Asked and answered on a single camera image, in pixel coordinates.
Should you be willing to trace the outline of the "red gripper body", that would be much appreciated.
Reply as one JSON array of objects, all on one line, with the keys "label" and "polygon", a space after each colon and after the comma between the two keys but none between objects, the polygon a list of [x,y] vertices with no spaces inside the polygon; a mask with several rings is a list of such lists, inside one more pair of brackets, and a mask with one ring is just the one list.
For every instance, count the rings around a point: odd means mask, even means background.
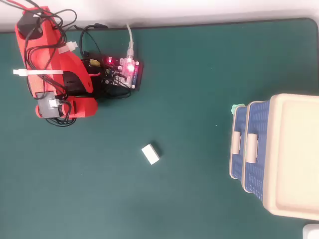
[{"label": "red gripper body", "polygon": [[68,97],[66,99],[72,106],[70,118],[86,118],[93,116],[97,109],[98,103],[94,98],[87,97]]}]

